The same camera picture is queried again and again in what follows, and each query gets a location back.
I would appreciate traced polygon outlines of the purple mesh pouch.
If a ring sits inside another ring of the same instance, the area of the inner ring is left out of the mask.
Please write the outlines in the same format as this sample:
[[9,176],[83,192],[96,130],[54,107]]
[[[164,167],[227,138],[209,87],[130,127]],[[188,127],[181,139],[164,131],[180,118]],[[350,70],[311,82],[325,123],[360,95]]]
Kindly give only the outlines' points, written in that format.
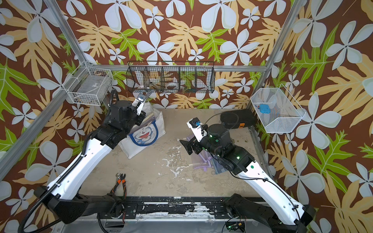
[[206,172],[212,167],[212,156],[205,150],[202,150],[199,154],[193,152],[190,157],[195,170],[202,169]]

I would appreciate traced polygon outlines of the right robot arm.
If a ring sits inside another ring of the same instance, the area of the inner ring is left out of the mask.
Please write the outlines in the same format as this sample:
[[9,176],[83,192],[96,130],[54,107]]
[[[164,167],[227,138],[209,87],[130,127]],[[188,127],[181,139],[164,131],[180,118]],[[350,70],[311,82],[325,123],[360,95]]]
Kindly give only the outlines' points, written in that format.
[[231,220],[250,218],[266,225],[273,233],[307,232],[316,210],[296,201],[276,184],[245,148],[232,142],[228,129],[222,124],[202,124],[196,117],[188,121],[187,126],[194,134],[189,141],[181,141],[188,154],[208,152],[234,178],[245,181],[266,202],[262,205],[239,194],[232,195],[225,202]]

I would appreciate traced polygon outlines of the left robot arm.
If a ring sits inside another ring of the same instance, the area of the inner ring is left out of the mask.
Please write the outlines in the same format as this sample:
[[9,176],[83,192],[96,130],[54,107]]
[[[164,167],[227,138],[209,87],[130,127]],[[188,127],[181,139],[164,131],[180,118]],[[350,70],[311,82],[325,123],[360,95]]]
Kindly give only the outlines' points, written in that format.
[[56,214],[58,219],[36,229],[37,233],[59,222],[69,224],[81,216],[110,213],[121,205],[122,199],[113,193],[87,196],[80,195],[79,190],[102,159],[127,138],[135,125],[141,125],[146,117],[142,109],[147,99],[148,96],[139,94],[133,102],[120,99],[109,102],[109,111],[103,124],[86,137],[81,153],[57,178],[37,190],[38,200],[19,224],[19,233],[25,232],[28,219],[41,204]]

